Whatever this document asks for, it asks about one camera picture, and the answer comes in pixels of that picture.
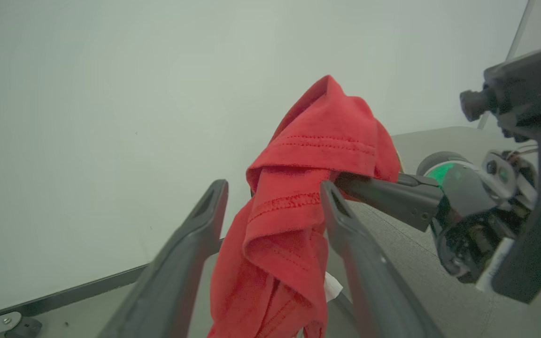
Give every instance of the gray surface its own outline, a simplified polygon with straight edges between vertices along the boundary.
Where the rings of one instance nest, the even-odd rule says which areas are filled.
[[[490,148],[518,146],[498,133],[464,127],[396,135],[393,140],[408,172],[414,172],[423,158],[439,150],[459,152],[478,163]],[[541,294],[532,304],[525,305],[500,295],[482,293],[473,285],[460,284],[440,265],[429,232],[421,233],[362,203],[352,202],[350,205],[446,337],[541,336]],[[212,325],[209,285],[215,262],[216,256],[211,257],[202,272],[189,338],[206,336]],[[348,293],[343,263],[333,252],[329,255],[328,271],[342,282]],[[39,316],[44,324],[42,338],[95,337],[127,289],[111,291]],[[331,302],[329,316],[328,338],[356,336],[352,325]]]

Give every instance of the screw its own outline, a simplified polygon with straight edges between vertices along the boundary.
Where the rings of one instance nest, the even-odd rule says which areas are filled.
[[[491,160],[486,165],[486,171],[490,175],[494,175],[496,171],[498,170],[498,165],[496,165],[496,161]]]

